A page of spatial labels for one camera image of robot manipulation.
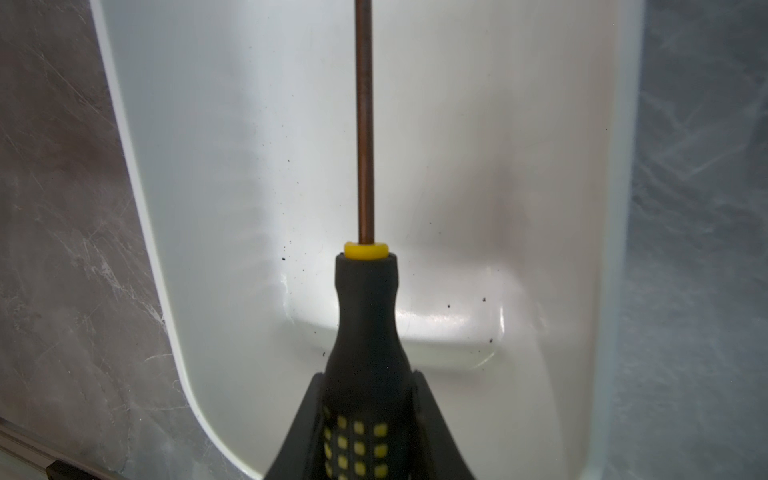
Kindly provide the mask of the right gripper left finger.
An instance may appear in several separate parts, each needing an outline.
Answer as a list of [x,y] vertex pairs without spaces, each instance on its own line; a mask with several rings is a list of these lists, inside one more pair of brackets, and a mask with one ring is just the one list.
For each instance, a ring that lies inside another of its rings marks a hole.
[[265,480],[326,479],[322,373],[315,374]]

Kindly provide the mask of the black yellow screwdriver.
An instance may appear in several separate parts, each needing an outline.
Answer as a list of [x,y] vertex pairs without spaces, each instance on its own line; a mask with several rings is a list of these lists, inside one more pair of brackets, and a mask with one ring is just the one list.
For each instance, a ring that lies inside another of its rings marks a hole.
[[411,369],[395,322],[396,257],[375,241],[372,4],[354,4],[358,239],[336,258],[336,340],[321,438],[330,479],[410,476]]

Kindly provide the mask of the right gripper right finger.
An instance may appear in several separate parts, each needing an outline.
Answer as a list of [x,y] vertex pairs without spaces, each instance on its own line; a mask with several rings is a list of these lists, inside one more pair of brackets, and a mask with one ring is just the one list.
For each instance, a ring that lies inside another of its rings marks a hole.
[[414,446],[410,478],[472,480],[425,376],[412,374]]

